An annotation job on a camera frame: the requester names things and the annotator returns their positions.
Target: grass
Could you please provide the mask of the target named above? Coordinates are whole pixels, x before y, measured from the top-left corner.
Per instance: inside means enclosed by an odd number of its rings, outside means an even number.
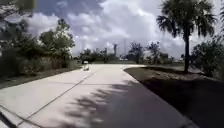
[[[165,67],[125,70],[201,128],[223,128],[224,83]]]
[[[13,78],[8,78],[8,79],[0,79],[0,89],[7,88],[7,87],[12,87],[20,84],[24,84],[27,82],[31,82],[34,80],[54,76],[57,74],[69,72],[72,70],[80,69],[81,65],[73,64],[73,66],[69,68],[62,68],[62,69],[54,69],[54,70],[48,70],[48,71],[43,71],[39,72],[36,75],[33,76],[19,76],[19,77],[13,77]]]

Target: palm frond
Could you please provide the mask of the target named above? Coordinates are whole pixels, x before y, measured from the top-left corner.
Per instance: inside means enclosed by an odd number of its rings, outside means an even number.
[[[157,24],[158,24],[159,28],[162,31],[168,31],[174,37],[176,37],[177,34],[180,34],[180,30],[177,28],[174,20],[171,20],[166,16],[158,16],[156,21],[157,21]]]

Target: palm tree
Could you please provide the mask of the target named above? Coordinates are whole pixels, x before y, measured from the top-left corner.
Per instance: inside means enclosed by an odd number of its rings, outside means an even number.
[[[185,73],[189,67],[189,37],[195,30],[198,36],[214,34],[216,19],[212,9],[213,5],[207,0],[165,0],[162,3],[162,15],[157,17],[157,23],[162,31],[168,31],[173,37],[183,36]]]

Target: road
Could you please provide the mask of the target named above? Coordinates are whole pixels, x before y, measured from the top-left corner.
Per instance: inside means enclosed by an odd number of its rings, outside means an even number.
[[[128,67],[136,65],[90,65],[90,71],[2,89],[0,110],[19,128],[179,128],[187,123],[125,73]]]

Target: tree trunk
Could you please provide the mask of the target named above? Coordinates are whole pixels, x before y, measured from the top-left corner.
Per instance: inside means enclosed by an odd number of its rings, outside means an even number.
[[[190,60],[190,54],[189,54],[189,36],[188,34],[184,34],[184,41],[185,41],[185,65],[184,65],[184,73],[188,73],[189,68],[189,60]]]
[[[6,118],[2,112],[0,112],[0,120],[9,128],[17,128],[16,125],[13,124],[8,118]]]

